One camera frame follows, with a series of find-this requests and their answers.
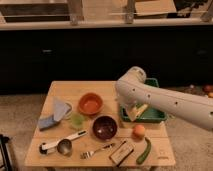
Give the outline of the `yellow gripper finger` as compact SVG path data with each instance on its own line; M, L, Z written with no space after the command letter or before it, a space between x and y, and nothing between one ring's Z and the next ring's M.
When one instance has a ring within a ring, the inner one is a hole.
M126 112L127 112L127 115L129 116L129 119L131 121L135 121L137 117L140 116L147 108L148 108L148 105L143 104L139 108L137 108L136 106L132 108L127 108Z

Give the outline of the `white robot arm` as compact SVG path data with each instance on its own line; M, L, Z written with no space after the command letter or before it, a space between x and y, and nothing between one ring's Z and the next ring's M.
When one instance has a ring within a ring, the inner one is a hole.
M202 129L213 131L213 99L179 91L149 86L146 72L131 67L115 82L119 104L131 110L137 103L148 104Z

